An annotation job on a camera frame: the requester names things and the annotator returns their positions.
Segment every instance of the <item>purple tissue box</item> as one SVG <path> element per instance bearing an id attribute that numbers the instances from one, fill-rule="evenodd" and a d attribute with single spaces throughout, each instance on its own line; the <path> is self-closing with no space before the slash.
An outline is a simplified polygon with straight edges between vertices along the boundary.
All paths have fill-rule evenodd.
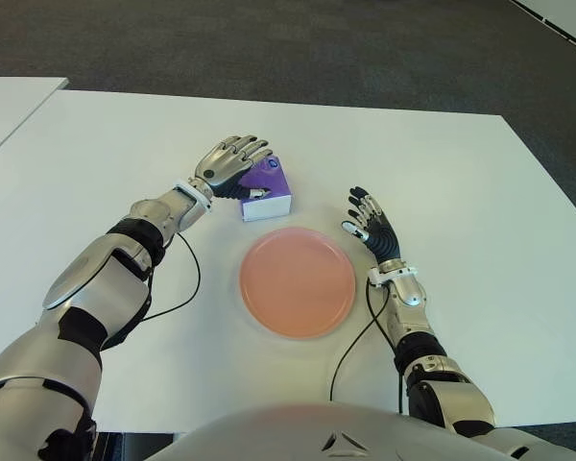
<path id="1" fill-rule="evenodd" d="M 240 181 L 246 187 L 266 187 L 271 190 L 263 199 L 241 201 L 244 221 L 275 218 L 290 213 L 292 193 L 281 169 L 279 158 L 266 157 L 256 164 Z"/>

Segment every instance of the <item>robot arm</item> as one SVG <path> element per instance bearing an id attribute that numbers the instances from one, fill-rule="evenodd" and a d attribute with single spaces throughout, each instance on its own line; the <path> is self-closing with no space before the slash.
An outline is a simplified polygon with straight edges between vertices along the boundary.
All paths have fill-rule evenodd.
<path id="1" fill-rule="evenodd" d="M 426 293 L 417 271 L 401 259 L 395 231 L 377 201 L 361 187 L 350 190 L 358 221 L 344 221 L 345 231 L 372 251 L 378 265 L 368 272 L 376 287 L 387 285 L 387 330 L 396 369 L 405 379 L 410 416 L 443 427 L 525 461 L 576 460 L 576 452 L 513 428 L 495 428 L 491 404 L 457 362 L 448 357 L 429 325 Z"/>
<path id="2" fill-rule="evenodd" d="M 176 232 L 209 211 L 211 198 L 261 197 L 238 182 L 270 155 L 267 141 L 233 136 L 199 163 L 195 177 L 135 203 L 58 277 L 37 324 L 0 354 L 0 459 L 83 460 L 100 351 L 122 342 L 151 305 L 145 280 Z"/>

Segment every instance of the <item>pink plate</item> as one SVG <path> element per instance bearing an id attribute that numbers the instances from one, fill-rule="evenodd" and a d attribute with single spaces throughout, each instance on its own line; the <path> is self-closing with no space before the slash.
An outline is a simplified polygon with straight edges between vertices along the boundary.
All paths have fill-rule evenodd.
<path id="1" fill-rule="evenodd" d="M 291 338 L 332 331 L 354 301 L 354 271 L 344 252 L 310 229 L 275 230 L 241 263 L 241 295 L 262 325 Z"/>

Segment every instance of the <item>white panel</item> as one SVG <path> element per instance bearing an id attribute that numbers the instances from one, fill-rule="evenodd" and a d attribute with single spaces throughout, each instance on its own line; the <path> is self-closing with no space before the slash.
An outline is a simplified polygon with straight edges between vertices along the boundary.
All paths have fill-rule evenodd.
<path id="1" fill-rule="evenodd" d="M 56 89 L 63 78 L 0 77 L 0 143 Z"/>
<path id="2" fill-rule="evenodd" d="M 576 37 L 576 0 L 518 0 L 557 27 Z"/>
<path id="3" fill-rule="evenodd" d="M 576 209 L 494 115 L 59 91 L 0 148 L 0 351 L 88 242 L 233 133 L 271 141 L 292 213 L 243 223 L 236 202 L 215 200 L 186 232 L 201 292 L 103 353 L 100 430 L 188 432 L 243 408 L 327 399 L 337 360 L 369 319 L 374 260 L 340 227 L 356 184 L 386 209 L 433 327 L 498 422 L 576 421 Z M 272 334 L 240 297 L 244 254 L 287 226 L 333 238 L 357 274 L 354 308 L 321 338 Z M 153 311 L 187 298 L 195 275 L 176 239 L 156 271 Z M 337 398 L 396 409 L 396 378 L 371 331 L 345 362 Z"/>

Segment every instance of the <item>gray carpet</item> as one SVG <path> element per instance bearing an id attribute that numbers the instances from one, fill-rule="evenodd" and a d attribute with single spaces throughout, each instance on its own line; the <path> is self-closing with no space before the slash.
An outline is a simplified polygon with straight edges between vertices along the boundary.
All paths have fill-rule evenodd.
<path id="1" fill-rule="evenodd" d="M 501 114 L 576 206 L 576 47 L 508 0 L 0 0 L 0 75 Z"/>

